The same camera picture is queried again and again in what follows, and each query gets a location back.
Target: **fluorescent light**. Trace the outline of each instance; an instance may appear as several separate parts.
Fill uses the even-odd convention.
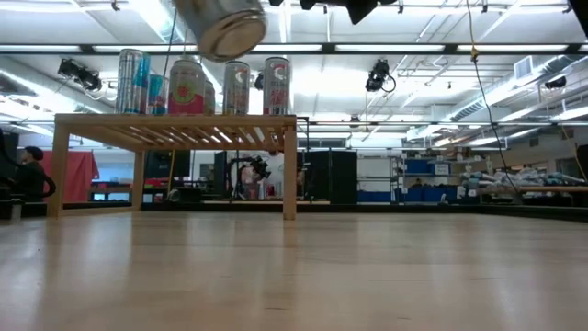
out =
[[[444,45],[415,45],[415,44],[397,44],[397,45],[336,45],[336,51],[396,51],[396,52],[428,52],[428,51],[442,51],[445,49]]]
[[[137,50],[144,52],[167,52],[169,45],[108,45],[108,46],[94,46],[96,52],[121,52],[122,50]],[[196,45],[187,45],[186,51],[197,51]],[[184,45],[172,45],[171,52],[184,51]]]
[[[274,52],[282,52],[282,51],[321,51],[322,45],[319,44],[269,44],[269,45],[257,45],[252,50],[252,52],[256,51],[274,51]]]
[[[577,108],[574,110],[565,111],[557,116],[550,118],[550,121],[562,121],[562,120],[570,120],[575,119],[577,117],[581,117],[584,115],[588,115],[588,107]]]
[[[43,134],[46,136],[53,136],[53,132],[49,131],[45,128],[41,128],[38,125],[16,125],[16,124],[11,124],[11,127],[15,128],[15,129],[20,129],[20,130],[25,130],[25,131],[31,131],[34,133],[38,133],[38,134]]]
[[[483,52],[494,51],[512,51],[512,52],[526,52],[526,51],[564,51],[568,45],[477,45],[476,50]],[[471,51],[471,45],[459,45],[458,51]]]
[[[0,45],[0,51],[5,52],[82,52],[77,45]]]
[[[525,131],[520,131],[520,132],[517,132],[515,134],[511,134],[510,136],[508,136],[508,138],[509,139],[513,139],[513,138],[522,137],[522,136],[524,136],[526,134],[529,134],[531,132],[535,132],[535,131],[538,131],[538,130],[539,129],[529,129],[529,130],[525,130]]]
[[[485,144],[489,144],[489,143],[496,143],[497,140],[496,138],[492,137],[492,138],[481,138],[481,139],[477,139],[473,142],[469,142],[468,145],[469,146],[482,146]]]
[[[532,113],[534,110],[533,109],[523,109],[523,110],[519,110],[517,112],[514,112],[510,115],[506,115],[503,118],[499,119],[499,122],[505,122],[505,121],[510,121],[510,120],[516,120],[516,119],[520,119],[523,116]]]

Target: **aluminum can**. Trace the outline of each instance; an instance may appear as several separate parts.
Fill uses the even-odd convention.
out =
[[[167,114],[167,90],[169,80],[161,75],[149,76],[148,113],[153,115]]]
[[[259,0],[174,0],[178,13],[198,40],[198,50],[214,62],[242,57],[266,34]]]
[[[214,115],[216,110],[215,93],[214,85],[207,80],[204,89],[204,115]]]
[[[189,56],[176,61],[170,71],[169,114],[203,114],[206,75]]]
[[[288,115],[291,73],[290,61],[281,57],[266,60],[264,115]]]
[[[249,77],[247,63],[228,62],[224,71],[222,114],[247,115],[249,113]]]
[[[137,50],[122,50],[119,57],[118,114],[147,113],[151,57]]]

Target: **pink can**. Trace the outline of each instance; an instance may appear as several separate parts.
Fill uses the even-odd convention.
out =
[[[203,114],[206,75],[190,57],[176,61],[169,79],[169,114]]]

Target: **shelf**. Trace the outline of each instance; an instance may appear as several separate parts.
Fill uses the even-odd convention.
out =
[[[294,116],[58,114],[70,133],[131,151],[284,148]]]

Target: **pink label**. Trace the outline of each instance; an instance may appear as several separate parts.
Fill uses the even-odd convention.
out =
[[[203,114],[204,113],[204,97],[195,95],[190,98],[189,102],[182,102],[183,100],[176,100],[174,94],[169,95],[169,114]]]

